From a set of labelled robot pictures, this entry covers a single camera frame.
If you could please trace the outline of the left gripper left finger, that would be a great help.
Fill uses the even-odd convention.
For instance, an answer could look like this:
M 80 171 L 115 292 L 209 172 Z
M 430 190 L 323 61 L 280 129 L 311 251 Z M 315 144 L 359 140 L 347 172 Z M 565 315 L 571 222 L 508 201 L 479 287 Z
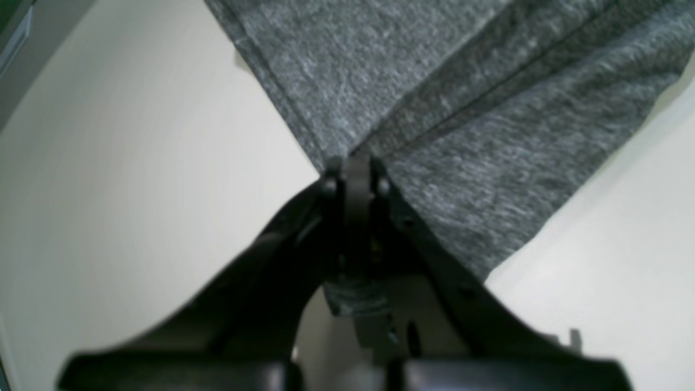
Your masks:
M 174 314 L 134 339 L 74 355 L 59 390 L 304 390 L 292 360 L 306 304 L 337 274 L 342 160 Z

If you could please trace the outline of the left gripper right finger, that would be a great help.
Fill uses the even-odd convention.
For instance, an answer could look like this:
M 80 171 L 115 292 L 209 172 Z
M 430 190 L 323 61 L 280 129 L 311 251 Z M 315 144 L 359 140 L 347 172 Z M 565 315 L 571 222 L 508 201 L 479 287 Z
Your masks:
M 431 329 L 454 341 L 450 352 L 426 351 L 425 328 L 407 321 L 406 354 L 390 359 L 388 390 L 631 389 L 618 362 L 583 358 L 511 314 L 365 156 L 353 159 L 353 270 L 383 295 L 393 282 L 425 288 Z

